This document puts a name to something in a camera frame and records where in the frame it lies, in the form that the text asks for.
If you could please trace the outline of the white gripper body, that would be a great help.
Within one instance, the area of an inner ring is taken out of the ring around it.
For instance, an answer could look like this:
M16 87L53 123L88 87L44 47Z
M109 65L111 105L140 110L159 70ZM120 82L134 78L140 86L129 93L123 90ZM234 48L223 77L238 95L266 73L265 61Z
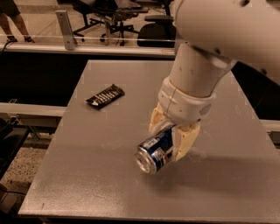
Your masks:
M177 125L187 126L209 115L216 95L194 97L174 87L167 77L158 93L158 103L167 118Z

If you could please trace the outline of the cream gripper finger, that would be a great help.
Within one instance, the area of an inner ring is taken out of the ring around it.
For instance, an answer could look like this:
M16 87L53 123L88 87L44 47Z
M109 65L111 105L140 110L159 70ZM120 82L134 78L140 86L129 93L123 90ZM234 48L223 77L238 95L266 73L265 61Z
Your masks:
M176 126L173 132L174 150L173 160L179 161L193 146L193 143L200 133L200 122L187 126Z
M151 134L156 134L168 125L172 125L173 121L169 119L161 105L158 103L153 109L150 117L149 132Z

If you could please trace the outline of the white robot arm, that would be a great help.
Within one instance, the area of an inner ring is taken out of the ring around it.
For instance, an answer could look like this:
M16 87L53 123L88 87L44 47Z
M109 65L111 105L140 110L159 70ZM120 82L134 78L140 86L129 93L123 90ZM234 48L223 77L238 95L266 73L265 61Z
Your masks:
M238 61L270 81L280 77L280 11L267 0L177 0L179 45L158 93L150 132L175 124L172 159L180 160L199 134L200 121L221 78Z

